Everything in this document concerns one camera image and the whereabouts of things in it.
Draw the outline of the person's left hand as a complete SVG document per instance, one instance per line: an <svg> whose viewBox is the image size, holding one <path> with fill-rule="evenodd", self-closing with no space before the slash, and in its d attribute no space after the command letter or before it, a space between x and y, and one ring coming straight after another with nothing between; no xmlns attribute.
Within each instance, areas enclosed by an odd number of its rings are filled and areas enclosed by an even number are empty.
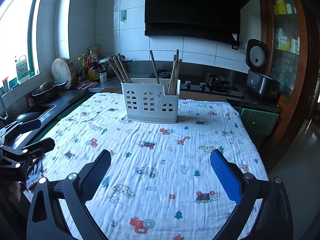
<svg viewBox="0 0 320 240"><path fill-rule="evenodd" d="M17 181L12 181L9 185L9 193L8 193L9 200L17 204L21 200L21 186L20 183Z"/></svg>

